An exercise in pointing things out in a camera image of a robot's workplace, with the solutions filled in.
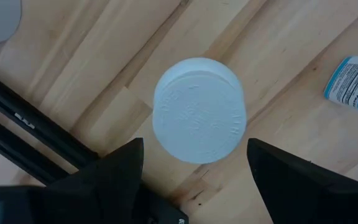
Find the bottle label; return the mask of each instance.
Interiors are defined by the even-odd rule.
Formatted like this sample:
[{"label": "bottle label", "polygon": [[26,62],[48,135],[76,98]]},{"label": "bottle label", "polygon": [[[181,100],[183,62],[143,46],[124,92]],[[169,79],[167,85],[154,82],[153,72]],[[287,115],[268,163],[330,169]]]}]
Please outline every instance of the bottle label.
[{"label": "bottle label", "polygon": [[340,64],[324,95],[331,101],[358,109],[358,57],[348,57]]}]

